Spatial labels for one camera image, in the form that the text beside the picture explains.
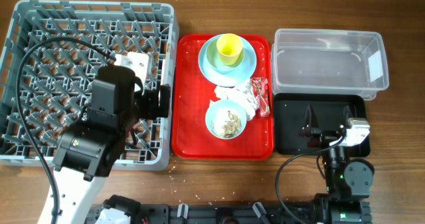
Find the light blue food bowl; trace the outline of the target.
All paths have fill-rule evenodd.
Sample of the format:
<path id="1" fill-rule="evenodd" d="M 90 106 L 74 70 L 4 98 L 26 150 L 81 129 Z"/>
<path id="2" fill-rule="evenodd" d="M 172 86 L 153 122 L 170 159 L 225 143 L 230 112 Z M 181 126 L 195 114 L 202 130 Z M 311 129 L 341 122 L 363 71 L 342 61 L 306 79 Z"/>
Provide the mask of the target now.
<path id="1" fill-rule="evenodd" d="M 205 114 L 208 131 L 221 140 L 231 140 L 243 133 L 247 123 L 246 112 L 231 100 L 210 101 Z"/>

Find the white napkin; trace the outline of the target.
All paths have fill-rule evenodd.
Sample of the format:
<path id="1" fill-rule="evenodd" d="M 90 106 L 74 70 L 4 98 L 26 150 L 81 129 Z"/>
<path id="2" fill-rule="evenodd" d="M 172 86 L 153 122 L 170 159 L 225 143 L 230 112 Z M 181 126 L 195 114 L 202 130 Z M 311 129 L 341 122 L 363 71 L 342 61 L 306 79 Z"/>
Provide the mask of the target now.
<path id="1" fill-rule="evenodd" d="M 247 121 L 251 121 L 255 117 L 256 111 L 260 107 L 259 102 L 254 96 L 250 79 L 243 81 L 233 88 L 217 86 L 214 89 L 214 93 L 220 100 L 231 100 L 243 107 L 246 112 Z"/>

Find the red snack wrapper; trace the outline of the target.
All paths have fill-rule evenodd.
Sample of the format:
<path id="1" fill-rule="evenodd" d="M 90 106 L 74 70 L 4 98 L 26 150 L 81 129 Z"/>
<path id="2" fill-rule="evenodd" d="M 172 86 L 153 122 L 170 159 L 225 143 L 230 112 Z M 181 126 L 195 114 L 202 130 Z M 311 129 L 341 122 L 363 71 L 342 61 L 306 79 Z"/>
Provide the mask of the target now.
<path id="1" fill-rule="evenodd" d="M 257 103 L 259 104 L 261 117 L 270 115 L 268 102 L 268 80 L 265 77 L 252 77 L 251 86 Z"/>

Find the white plastic fork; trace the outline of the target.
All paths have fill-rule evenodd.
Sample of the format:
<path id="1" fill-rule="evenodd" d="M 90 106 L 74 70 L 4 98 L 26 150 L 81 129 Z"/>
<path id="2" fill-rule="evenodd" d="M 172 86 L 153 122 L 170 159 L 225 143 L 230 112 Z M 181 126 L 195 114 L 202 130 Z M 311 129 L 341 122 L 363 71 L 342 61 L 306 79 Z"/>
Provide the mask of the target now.
<path id="1" fill-rule="evenodd" d="M 168 65 L 167 65 L 167 59 L 163 59 L 162 67 L 161 67 L 161 85 L 167 84 L 167 77 L 168 77 Z"/>

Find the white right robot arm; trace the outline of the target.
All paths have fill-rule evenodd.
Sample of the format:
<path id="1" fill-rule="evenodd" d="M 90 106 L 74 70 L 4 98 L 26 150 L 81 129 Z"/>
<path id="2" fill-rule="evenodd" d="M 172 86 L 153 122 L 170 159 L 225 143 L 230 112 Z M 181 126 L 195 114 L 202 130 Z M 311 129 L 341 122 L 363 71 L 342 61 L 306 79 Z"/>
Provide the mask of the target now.
<path id="1" fill-rule="evenodd" d="M 345 121 L 337 130 L 319 127 L 312 105 L 305 111 L 305 125 L 300 136 L 308 137 L 308 146 L 320 148 L 326 193 L 318 193 L 309 205 L 312 223 L 371 223 L 371 207 L 364 200 L 370 195 L 375 169 L 363 159 L 351 159 L 349 148 L 361 144 L 370 134 L 364 118 L 352 116 L 344 107 Z"/>

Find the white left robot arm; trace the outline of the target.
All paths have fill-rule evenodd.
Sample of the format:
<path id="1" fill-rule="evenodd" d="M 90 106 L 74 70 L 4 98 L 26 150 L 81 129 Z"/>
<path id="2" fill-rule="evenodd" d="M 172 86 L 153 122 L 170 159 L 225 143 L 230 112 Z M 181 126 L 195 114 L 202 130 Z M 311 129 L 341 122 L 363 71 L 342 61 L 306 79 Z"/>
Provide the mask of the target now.
<path id="1" fill-rule="evenodd" d="M 52 160 L 55 183 L 39 223 L 46 223 L 49 213 L 54 223 L 83 223 L 134 125 L 169 116 L 173 64 L 162 67 L 160 85 L 152 90 L 145 83 L 149 55 L 129 52 L 113 61 L 98 69 L 90 102 L 58 137 Z"/>

